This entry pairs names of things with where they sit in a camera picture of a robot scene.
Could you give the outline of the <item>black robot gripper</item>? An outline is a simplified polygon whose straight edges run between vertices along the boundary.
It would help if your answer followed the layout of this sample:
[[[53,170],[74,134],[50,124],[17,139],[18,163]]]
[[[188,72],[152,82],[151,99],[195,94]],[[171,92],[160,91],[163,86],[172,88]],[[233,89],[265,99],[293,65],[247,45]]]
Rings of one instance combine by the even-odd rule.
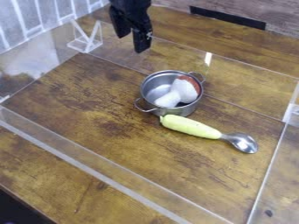
[[[135,52],[141,53],[151,47],[152,24],[147,10],[151,0],[109,0],[109,18],[117,37],[121,39],[133,29]]]

